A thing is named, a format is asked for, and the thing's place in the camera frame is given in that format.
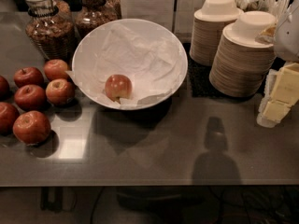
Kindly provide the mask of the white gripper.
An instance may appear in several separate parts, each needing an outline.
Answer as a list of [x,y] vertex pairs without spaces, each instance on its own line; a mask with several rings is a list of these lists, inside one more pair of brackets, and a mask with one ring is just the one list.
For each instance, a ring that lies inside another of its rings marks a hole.
[[[299,0],[294,0],[278,21],[262,30],[255,41],[274,42],[274,52],[286,62],[299,62]],[[299,63],[285,63],[278,71],[271,69],[266,77],[257,123],[273,128],[288,115],[299,101]]]

